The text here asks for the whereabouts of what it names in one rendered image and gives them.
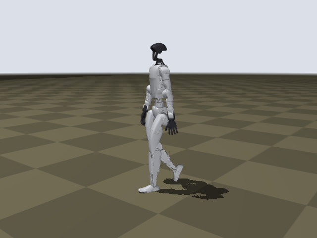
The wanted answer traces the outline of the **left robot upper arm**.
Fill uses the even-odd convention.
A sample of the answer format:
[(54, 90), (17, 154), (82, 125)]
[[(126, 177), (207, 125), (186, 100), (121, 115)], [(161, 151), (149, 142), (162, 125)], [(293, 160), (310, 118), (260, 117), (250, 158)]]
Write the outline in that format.
[(170, 82), (170, 71), (169, 71), (169, 68), (168, 67), (165, 67), (165, 66), (162, 66), (162, 67), (159, 67), (159, 74), (160, 76), (162, 77), (162, 82), (163, 82), (163, 85), (165, 87), (165, 90), (162, 92), (162, 96), (164, 98), (167, 98), (167, 94), (166, 94), (166, 91), (167, 90), (171, 90), (171, 82)]

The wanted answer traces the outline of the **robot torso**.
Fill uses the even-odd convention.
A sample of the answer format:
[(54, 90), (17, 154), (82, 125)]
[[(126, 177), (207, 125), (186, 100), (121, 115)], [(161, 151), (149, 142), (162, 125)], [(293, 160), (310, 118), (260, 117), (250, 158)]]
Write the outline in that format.
[[(162, 63), (162, 62), (161, 62)], [(167, 107), (164, 105), (162, 98), (162, 92), (165, 90), (165, 87), (162, 82), (162, 77), (159, 74), (159, 67), (165, 66), (163, 63), (158, 62), (158, 65), (152, 65), (150, 69), (150, 89), (151, 97), (157, 98), (154, 100), (155, 105), (152, 107), (153, 116), (156, 118), (158, 114), (164, 112), (167, 114)]]

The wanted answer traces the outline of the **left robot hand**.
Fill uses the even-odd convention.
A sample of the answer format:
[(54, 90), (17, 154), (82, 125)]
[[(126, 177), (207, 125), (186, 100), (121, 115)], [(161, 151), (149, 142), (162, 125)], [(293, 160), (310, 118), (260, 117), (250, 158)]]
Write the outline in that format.
[[(174, 134), (176, 134), (176, 133), (178, 133), (178, 131), (177, 131), (177, 128), (176, 128), (176, 123), (175, 123), (175, 114), (173, 113), (173, 116), (174, 116), (174, 118), (173, 119), (169, 119), (168, 118), (168, 120), (169, 120), (169, 122), (167, 123), (167, 126), (166, 126), (166, 128), (165, 128), (165, 131), (167, 131), (167, 128), (168, 128), (168, 133), (170, 134), (170, 129), (171, 129), (171, 134), (173, 135), (173, 132), (174, 132)], [(167, 114), (167, 117), (168, 117), (168, 114)], [(174, 129), (175, 128), (175, 129)], [(173, 129), (173, 132), (172, 132), (172, 129)], [(175, 130), (176, 130), (176, 133), (175, 133)]]

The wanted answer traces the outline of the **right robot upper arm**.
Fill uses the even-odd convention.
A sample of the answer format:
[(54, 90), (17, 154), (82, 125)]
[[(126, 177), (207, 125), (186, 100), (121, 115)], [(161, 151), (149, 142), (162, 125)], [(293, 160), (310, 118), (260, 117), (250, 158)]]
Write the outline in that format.
[[(151, 69), (151, 66), (150, 66), (150, 69)], [(149, 71), (150, 71), (150, 69), (149, 69)], [(150, 85), (147, 86), (146, 90), (147, 90), (148, 92), (151, 92)]]

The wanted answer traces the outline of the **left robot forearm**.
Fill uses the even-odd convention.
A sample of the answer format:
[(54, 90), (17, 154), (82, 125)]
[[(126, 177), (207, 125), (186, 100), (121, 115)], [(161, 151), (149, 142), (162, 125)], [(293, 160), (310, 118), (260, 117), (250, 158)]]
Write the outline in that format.
[(167, 111), (168, 111), (168, 118), (169, 119), (173, 119), (174, 116), (173, 116), (173, 113), (174, 113), (174, 105), (173, 105), (173, 94), (172, 94), (172, 91), (171, 90), (167, 90), (166, 91), (166, 94), (167, 94), (167, 97), (165, 102), (166, 102), (166, 106), (168, 107), (167, 108)]

